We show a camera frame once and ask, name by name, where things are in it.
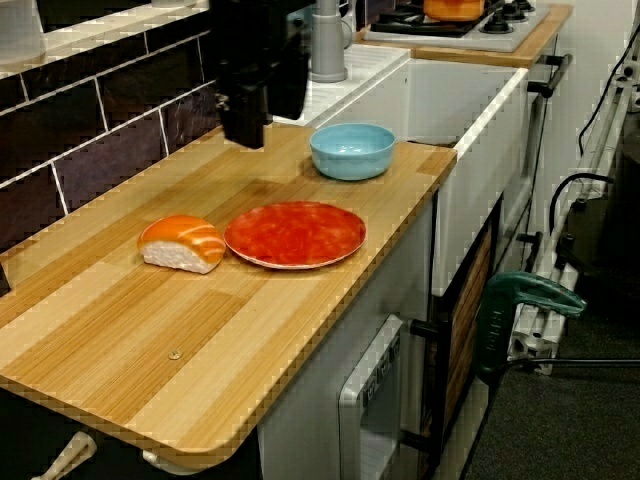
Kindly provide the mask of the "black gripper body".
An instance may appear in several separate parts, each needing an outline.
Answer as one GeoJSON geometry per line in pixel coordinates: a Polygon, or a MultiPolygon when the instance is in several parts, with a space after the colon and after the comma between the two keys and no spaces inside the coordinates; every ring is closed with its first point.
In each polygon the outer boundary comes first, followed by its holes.
{"type": "Polygon", "coordinates": [[[289,51],[304,45],[305,22],[292,17],[311,1],[211,1],[210,68],[217,92],[236,85],[261,86],[269,99],[269,80],[289,51]]]}

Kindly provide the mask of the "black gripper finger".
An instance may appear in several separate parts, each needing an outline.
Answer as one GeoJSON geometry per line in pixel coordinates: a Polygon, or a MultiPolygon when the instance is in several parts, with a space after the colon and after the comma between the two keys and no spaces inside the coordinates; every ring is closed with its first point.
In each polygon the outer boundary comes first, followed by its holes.
{"type": "Polygon", "coordinates": [[[304,109],[309,55],[304,50],[289,51],[275,67],[269,80],[269,112],[296,120],[304,109]]]}
{"type": "Polygon", "coordinates": [[[221,123],[227,140],[250,149],[262,148],[266,117],[263,87],[236,85],[221,90],[221,123]]]}

